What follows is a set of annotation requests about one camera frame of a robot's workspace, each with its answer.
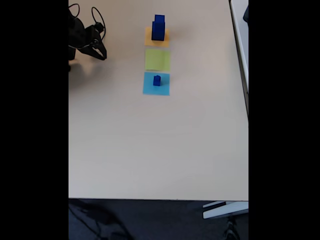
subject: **stacked blue blocks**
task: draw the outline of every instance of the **stacked blue blocks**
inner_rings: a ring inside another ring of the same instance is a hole
[[[161,85],[161,77],[156,75],[153,77],[153,86],[160,86]]]
[[[151,40],[164,41],[165,29],[166,29],[165,15],[155,15],[154,21],[152,22]]]

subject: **dark carpet floor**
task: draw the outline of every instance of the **dark carpet floor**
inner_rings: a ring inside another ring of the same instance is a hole
[[[208,201],[170,200],[83,200],[103,206],[113,212],[125,225],[134,240],[223,240],[227,217],[203,219],[202,205]],[[96,223],[69,205],[92,229]],[[240,240],[248,240],[248,213],[234,216]],[[118,225],[101,224],[101,236],[121,233]],[[69,239],[95,240],[96,236],[69,211]]]

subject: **green paper square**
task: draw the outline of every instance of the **green paper square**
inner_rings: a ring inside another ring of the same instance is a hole
[[[170,51],[147,48],[145,50],[145,70],[170,71]]]

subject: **table surface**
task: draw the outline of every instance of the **table surface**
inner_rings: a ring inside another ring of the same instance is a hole
[[[69,198],[248,201],[249,122],[228,0],[73,3],[85,27],[91,7],[101,12],[107,59],[77,51],[70,61]],[[143,94],[155,14],[170,29],[170,96]]]

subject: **orange paper square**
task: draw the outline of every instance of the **orange paper square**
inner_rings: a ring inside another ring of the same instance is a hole
[[[151,40],[152,35],[152,27],[147,26],[145,28],[145,36],[144,36],[144,45],[146,46],[155,46],[155,47],[169,47],[169,29],[166,28],[164,32],[164,41],[153,41]]]

